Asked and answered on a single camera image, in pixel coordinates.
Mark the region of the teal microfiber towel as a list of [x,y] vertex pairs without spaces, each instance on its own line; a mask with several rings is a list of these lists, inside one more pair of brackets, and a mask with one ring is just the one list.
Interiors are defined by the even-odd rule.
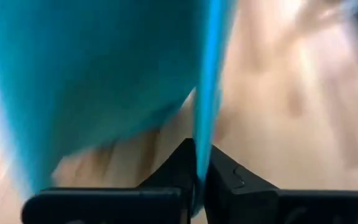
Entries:
[[26,197],[67,155],[161,126],[196,94],[202,206],[236,0],[0,0],[0,120]]

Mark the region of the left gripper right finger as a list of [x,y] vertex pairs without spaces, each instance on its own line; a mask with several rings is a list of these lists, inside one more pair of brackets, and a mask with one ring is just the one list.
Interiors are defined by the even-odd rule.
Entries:
[[214,146],[204,196],[208,224],[274,224],[277,189]]

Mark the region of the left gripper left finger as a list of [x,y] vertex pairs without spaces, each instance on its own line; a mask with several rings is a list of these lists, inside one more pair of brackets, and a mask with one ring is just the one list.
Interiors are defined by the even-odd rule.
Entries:
[[195,143],[184,139],[138,188],[142,203],[138,224],[190,224],[196,180]]

